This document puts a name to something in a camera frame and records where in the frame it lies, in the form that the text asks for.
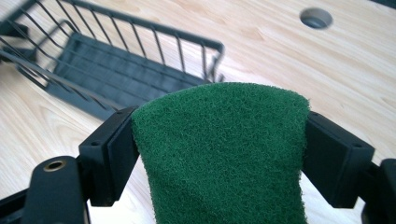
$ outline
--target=wooden table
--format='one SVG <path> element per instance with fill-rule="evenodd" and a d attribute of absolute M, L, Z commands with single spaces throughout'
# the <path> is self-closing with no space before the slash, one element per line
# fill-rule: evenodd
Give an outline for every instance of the wooden table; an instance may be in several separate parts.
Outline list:
<path fill-rule="evenodd" d="M 366 0 L 94 1 L 104 7 L 221 41 L 226 81 L 299 92 L 311 108 L 376 148 L 374 162 L 396 158 L 396 10 Z M 0 3 L 0 16 L 20 1 Z M 325 30 L 303 25 L 301 11 L 327 10 Z M 0 198 L 29 185 L 31 171 L 54 156 L 77 156 L 101 120 L 56 99 L 12 64 L 0 65 Z M 333 209 L 305 176 L 309 223 L 360 223 L 363 206 Z M 91 208 L 92 223 L 153 223 L 141 161 L 120 202 Z"/>

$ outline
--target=screw hole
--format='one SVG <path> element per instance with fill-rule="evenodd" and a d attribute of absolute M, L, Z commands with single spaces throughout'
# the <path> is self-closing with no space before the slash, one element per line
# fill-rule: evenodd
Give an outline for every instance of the screw hole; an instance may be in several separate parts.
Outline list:
<path fill-rule="evenodd" d="M 332 15 L 317 7 L 306 8 L 300 14 L 301 22 L 313 29 L 326 29 L 332 24 Z"/>
<path fill-rule="evenodd" d="M 359 144 L 359 143 L 354 143 L 354 144 L 352 144 L 352 146 L 353 146 L 353 147 L 362 147 L 362 145 Z"/>
<path fill-rule="evenodd" d="M 66 161 L 53 161 L 44 167 L 45 172 L 58 171 L 66 165 Z"/>
<path fill-rule="evenodd" d="M 97 147 L 97 146 L 99 146 L 99 145 L 100 145 L 100 142 L 99 142 L 99 141 L 91 142 L 91 146 L 93 146 L 93 147 Z"/>

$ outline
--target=green scouring pad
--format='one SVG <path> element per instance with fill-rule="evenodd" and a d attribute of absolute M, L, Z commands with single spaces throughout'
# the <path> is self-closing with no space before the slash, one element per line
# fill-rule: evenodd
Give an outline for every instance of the green scouring pad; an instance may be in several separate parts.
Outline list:
<path fill-rule="evenodd" d="M 306 223 L 299 186 L 308 101 L 219 83 L 132 114 L 158 223 Z"/>

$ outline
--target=metal wire basket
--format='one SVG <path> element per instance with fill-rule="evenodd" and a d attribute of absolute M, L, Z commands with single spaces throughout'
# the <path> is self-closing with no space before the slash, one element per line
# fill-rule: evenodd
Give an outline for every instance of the metal wire basket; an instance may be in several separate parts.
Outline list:
<path fill-rule="evenodd" d="M 0 60 L 100 119 L 222 81 L 220 42 L 84 1 L 26 1 L 2 20 L 0 35 Z"/>

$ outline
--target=wire grid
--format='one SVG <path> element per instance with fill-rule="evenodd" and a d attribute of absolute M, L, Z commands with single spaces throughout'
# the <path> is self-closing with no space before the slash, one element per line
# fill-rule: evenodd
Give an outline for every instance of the wire grid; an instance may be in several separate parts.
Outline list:
<path fill-rule="evenodd" d="M 17 20 L 5 19 L 5 22 L 24 36 L 27 41 L 22 47 L 35 49 L 38 61 L 31 62 L 30 55 L 18 52 L 14 43 L 8 43 L 5 38 L 0 37 L 0 41 L 18 57 L 14 61 L 22 73 L 43 89 L 54 84 L 87 101 L 95 101 L 104 109 L 118 110 L 129 104 L 122 100 L 126 97 L 134 97 L 140 105 L 166 93 L 216 79 L 216 67 L 222 56 L 222 45 L 218 42 L 82 1 L 32 2 L 33 7 L 17 9 L 21 14 Z M 27 25 L 31 33 L 24 34 L 15 22 Z M 76 41 L 84 42 L 89 50 L 69 48 Z M 100 57 L 116 62 L 101 63 Z M 91 67 L 76 66 L 78 60 L 85 60 Z M 134 77 L 136 71 L 128 73 L 131 69 L 120 69 L 130 62 L 138 64 L 140 69 L 153 67 L 154 72 L 147 70 L 147 74 Z M 100 76 L 92 73 L 94 67 L 100 68 Z M 77 77 L 69 79 L 70 72 L 63 72 L 67 70 L 77 72 L 80 81 Z M 181 85 L 166 89 L 153 74 L 178 80 Z M 141 86 L 130 88 L 126 79 L 114 81 L 119 77 L 135 80 Z M 87 89 L 84 78 L 99 84 Z M 155 91 L 151 95 L 141 94 L 143 87 Z M 116 90 L 111 92 L 112 96 L 106 94 L 110 88 Z"/>

